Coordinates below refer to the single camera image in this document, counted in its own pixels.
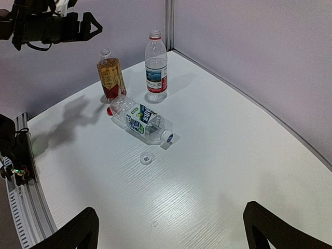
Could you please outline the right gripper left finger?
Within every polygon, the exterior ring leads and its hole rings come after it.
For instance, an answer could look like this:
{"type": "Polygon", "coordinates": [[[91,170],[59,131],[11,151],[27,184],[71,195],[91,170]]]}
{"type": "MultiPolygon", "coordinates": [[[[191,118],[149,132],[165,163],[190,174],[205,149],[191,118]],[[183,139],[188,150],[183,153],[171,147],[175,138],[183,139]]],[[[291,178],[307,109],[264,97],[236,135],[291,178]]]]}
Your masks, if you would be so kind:
{"type": "Polygon", "coordinates": [[[87,207],[57,232],[32,248],[97,248],[99,225],[95,209],[87,207]]]}

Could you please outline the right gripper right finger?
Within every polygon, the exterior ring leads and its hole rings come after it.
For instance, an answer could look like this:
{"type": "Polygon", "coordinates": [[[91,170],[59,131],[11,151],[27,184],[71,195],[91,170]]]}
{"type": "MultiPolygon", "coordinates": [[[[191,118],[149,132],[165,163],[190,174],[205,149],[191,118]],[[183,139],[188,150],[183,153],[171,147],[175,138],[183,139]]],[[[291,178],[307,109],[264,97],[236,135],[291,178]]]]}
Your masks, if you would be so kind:
{"type": "Polygon", "coordinates": [[[249,248],[331,248],[283,221],[268,209],[251,201],[243,212],[243,221],[249,248]]]}

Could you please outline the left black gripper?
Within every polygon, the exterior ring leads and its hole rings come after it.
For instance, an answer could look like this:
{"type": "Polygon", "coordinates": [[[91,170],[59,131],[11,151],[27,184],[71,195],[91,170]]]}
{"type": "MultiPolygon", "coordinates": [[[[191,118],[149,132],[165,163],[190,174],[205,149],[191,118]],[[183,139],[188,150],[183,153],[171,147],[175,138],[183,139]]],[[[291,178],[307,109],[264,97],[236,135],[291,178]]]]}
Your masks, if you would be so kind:
{"type": "Polygon", "coordinates": [[[78,20],[78,13],[76,12],[68,13],[62,21],[63,42],[90,40],[103,31],[101,24],[90,12],[84,12],[81,22],[78,20]]]}

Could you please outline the gold red tea bottle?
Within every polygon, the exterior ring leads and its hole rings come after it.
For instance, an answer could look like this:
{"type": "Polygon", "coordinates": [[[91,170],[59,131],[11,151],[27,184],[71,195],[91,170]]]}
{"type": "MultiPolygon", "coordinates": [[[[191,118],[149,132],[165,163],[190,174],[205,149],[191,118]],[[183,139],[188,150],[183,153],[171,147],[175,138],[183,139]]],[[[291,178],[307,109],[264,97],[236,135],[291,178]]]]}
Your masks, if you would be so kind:
{"type": "Polygon", "coordinates": [[[109,48],[100,51],[100,60],[97,63],[98,74],[107,102],[111,102],[119,95],[127,95],[127,89],[122,75],[120,60],[112,57],[109,48]]]}

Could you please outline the clear bottle red white label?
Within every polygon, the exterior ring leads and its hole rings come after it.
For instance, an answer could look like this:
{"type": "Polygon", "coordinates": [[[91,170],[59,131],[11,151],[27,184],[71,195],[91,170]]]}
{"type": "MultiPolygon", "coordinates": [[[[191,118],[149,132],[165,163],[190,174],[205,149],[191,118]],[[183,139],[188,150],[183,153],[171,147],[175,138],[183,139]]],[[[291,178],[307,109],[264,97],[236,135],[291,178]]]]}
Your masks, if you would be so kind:
{"type": "Polygon", "coordinates": [[[167,97],[168,55],[159,30],[149,32],[149,41],[145,49],[145,72],[147,99],[158,103],[167,97]]]}

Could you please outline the red bottle cap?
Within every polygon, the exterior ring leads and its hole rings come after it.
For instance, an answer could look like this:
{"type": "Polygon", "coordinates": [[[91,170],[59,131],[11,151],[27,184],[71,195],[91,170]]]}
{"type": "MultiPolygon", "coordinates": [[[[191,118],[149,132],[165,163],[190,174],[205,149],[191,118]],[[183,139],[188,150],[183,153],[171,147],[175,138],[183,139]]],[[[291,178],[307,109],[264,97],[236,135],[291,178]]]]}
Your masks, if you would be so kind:
{"type": "Polygon", "coordinates": [[[111,110],[109,107],[107,108],[107,113],[108,113],[108,115],[110,115],[110,116],[113,115],[113,112],[112,112],[112,110],[111,110]]]}

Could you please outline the clear white bottle cap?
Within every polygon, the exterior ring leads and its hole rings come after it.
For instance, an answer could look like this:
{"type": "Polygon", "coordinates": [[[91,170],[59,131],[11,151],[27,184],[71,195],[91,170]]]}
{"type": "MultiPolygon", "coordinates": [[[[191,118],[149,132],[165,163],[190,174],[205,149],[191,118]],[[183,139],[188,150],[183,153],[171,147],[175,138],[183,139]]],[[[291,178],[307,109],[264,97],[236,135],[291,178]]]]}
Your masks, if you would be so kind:
{"type": "Polygon", "coordinates": [[[148,151],[144,151],[140,155],[140,163],[143,165],[149,165],[154,160],[154,154],[148,151]]]}

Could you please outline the clear bottle blue label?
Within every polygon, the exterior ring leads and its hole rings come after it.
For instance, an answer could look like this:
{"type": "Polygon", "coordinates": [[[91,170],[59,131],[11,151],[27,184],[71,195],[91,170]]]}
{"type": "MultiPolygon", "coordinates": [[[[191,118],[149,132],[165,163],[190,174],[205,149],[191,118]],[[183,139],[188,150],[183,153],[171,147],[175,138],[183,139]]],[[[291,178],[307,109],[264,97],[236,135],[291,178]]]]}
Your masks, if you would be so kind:
{"type": "Polygon", "coordinates": [[[131,130],[152,143],[163,142],[164,130],[173,132],[172,123],[161,114],[125,95],[119,95],[110,103],[113,119],[126,130],[131,130]]]}

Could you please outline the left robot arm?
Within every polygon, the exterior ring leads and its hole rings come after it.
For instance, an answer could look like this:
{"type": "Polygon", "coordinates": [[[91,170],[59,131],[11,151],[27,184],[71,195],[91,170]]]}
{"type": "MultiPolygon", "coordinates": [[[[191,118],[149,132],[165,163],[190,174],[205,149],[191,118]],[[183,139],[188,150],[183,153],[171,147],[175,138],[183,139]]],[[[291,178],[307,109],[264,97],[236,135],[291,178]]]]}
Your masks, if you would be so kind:
{"type": "Polygon", "coordinates": [[[68,12],[76,1],[14,1],[11,10],[1,9],[1,40],[48,51],[53,44],[85,42],[102,33],[103,27],[90,12],[68,12]]]}

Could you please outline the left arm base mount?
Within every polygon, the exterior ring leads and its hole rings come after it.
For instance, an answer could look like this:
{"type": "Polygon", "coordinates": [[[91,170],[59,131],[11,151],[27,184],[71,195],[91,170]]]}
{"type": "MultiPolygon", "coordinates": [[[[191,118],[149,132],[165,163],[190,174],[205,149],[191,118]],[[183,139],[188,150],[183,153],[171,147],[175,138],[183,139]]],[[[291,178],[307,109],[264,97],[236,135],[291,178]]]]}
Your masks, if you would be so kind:
{"type": "Polygon", "coordinates": [[[35,179],[34,161],[28,127],[17,130],[10,118],[1,115],[1,177],[17,186],[35,179]]]}

